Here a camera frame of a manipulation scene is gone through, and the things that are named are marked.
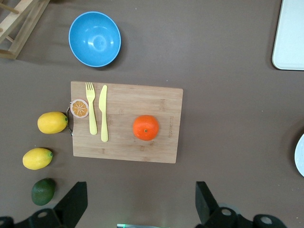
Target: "plate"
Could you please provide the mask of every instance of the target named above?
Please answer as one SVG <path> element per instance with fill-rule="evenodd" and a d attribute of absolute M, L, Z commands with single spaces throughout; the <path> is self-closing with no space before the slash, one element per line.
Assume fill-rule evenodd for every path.
<path fill-rule="evenodd" d="M 304 70 L 304 0 L 283 0 L 272 62 L 282 70 Z"/>
<path fill-rule="evenodd" d="M 304 176 L 304 135 L 300 138 L 295 148 L 294 161 L 300 174 Z"/>

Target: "plastic bowl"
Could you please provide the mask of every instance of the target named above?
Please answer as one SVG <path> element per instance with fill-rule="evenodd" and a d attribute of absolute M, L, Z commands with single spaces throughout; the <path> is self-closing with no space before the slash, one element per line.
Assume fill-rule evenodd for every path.
<path fill-rule="evenodd" d="M 90 67 L 103 67 L 118 55 L 121 36 L 115 22 L 101 12 L 90 11 L 79 15 L 68 34 L 75 57 Z"/>

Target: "dish rack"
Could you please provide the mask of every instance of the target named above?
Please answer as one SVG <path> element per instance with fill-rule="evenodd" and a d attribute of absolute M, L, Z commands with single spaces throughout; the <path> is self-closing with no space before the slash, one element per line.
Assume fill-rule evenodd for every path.
<path fill-rule="evenodd" d="M 37 24 L 50 0 L 20 0 L 14 7 L 3 4 L 0 0 L 0 8 L 10 11 L 8 16 L 0 22 L 0 44 L 5 40 L 11 42 L 8 50 L 0 49 L 1 58 L 16 59 L 28 40 L 31 32 Z M 10 33 L 23 23 L 16 37 L 10 37 Z"/>

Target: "fake orange slice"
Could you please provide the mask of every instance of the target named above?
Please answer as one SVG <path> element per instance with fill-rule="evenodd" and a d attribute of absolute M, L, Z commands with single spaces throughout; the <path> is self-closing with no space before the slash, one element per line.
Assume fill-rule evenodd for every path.
<path fill-rule="evenodd" d="M 77 118 L 85 118 L 89 114 L 89 105 L 85 100 L 76 99 L 71 103 L 71 113 Z"/>

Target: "green lime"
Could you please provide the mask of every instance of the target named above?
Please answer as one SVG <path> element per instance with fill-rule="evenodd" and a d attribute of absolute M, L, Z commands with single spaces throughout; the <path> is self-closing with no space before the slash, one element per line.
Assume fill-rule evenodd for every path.
<path fill-rule="evenodd" d="M 32 188 L 32 201 L 39 206 L 51 201 L 55 193 L 56 183 L 51 178 L 45 178 L 36 182 Z"/>

